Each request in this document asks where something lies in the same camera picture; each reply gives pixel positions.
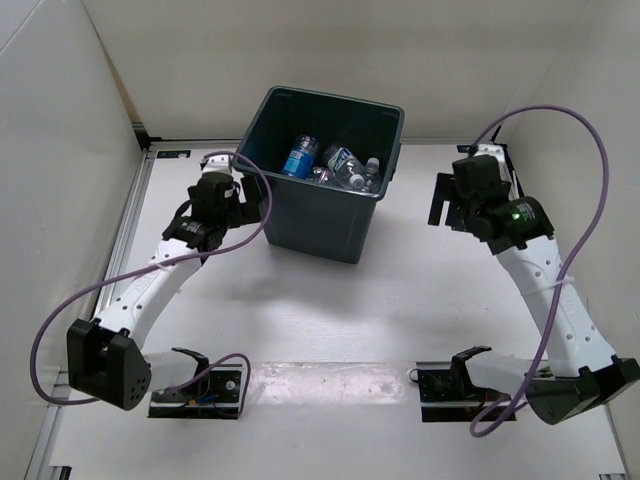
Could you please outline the small clear bottle white cap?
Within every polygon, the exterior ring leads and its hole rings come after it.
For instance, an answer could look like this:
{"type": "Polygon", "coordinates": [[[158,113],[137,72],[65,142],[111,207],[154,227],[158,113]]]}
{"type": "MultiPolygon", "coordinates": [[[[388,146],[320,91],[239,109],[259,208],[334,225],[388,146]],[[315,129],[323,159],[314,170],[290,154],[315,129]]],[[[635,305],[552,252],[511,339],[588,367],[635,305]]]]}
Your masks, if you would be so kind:
{"type": "Polygon", "coordinates": [[[366,193],[378,193],[382,184],[380,172],[380,161],[376,157],[371,157],[365,165],[366,175],[363,191],[366,193]]]}

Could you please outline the crushed clear bottle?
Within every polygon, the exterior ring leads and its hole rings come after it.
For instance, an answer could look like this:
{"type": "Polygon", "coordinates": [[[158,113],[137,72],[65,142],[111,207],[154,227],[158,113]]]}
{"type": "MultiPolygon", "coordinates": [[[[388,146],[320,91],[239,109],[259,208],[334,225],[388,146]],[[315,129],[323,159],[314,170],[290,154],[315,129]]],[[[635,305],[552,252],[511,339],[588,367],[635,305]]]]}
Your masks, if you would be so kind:
{"type": "Polygon", "coordinates": [[[337,181],[335,179],[334,174],[331,172],[330,169],[326,167],[314,166],[311,169],[307,177],[307,180],[317,185],[324,185],[324,186],[337,185],[337,181]]]}

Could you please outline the clear bottle blue white label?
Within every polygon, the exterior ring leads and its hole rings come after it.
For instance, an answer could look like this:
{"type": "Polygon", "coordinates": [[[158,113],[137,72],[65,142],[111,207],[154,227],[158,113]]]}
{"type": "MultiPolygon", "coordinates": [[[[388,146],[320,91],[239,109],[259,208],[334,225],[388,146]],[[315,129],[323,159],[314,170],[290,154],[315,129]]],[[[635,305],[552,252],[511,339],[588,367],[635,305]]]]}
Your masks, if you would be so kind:
{"type": "Polygon", "coordinates": [[[323,161],[340,186],[352,191],[360,191],[364,187],[365,166],[349,148],[331,145],[324,152],[323,161]]]}

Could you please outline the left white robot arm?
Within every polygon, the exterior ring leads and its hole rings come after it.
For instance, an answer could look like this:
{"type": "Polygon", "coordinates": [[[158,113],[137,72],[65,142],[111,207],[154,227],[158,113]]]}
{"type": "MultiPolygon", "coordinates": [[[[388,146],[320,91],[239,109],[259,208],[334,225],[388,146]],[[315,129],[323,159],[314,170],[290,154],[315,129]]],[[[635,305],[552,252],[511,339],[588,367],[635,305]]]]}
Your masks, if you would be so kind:
{"type": "Polygon", "coordinates": [[[66,336],[71,388],[129,411],[148,392],[195,404],[210,394],[206,356],[182,347],[145,354],[145,340],[182,285],[218,253],[229,230],[261,221],[255,181],[209,172],[189,187],[187,200],[163,231],[147,270],[90,321],[66,336]]]}

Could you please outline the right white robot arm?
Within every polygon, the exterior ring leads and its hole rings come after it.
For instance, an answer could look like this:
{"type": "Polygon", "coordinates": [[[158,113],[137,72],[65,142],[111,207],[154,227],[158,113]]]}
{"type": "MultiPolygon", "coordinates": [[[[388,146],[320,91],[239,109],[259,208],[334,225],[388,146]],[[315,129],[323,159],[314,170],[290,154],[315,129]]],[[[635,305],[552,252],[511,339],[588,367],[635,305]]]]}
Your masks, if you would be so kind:
{"type": "Polygon", "coordinates": [[[486,243],[521,294],[547,359],[524,390],[536,415],[558,424],[603,405],[639,380],[639,363],[621,358],[591,320],[564,265],[553,226],[530,196],[513,199],[496,157],[452,165],[449,213],[486,243]]]}

